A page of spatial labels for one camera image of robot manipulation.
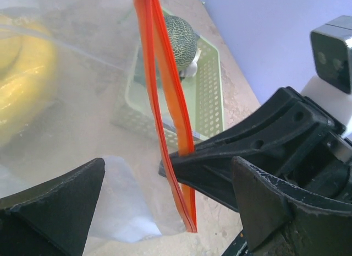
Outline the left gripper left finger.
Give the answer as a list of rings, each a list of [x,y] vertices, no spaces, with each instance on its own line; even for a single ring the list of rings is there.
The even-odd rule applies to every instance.
[[[1,198],[1,255],[82,255],[104,176],[95,158]]]

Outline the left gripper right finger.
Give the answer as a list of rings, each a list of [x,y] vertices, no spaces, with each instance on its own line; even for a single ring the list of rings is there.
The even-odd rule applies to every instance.
[[[254,255],[351,255],[351,204],[309,192],[242,157],[233,188]]]

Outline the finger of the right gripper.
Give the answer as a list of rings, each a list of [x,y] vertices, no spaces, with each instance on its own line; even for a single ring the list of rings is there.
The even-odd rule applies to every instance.
[[[346,201],[347,125],[324,97],[278,89],[235,126],[195,146],[170,154],[177,181],[238,210],[232,188],[233,159],[315,194]]]

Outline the yellow banana bunch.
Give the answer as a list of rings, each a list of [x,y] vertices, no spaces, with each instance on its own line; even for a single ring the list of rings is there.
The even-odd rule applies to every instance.
[[[58,51],[38,21],[1,15],[1,145],[49,106],[57,89]]]

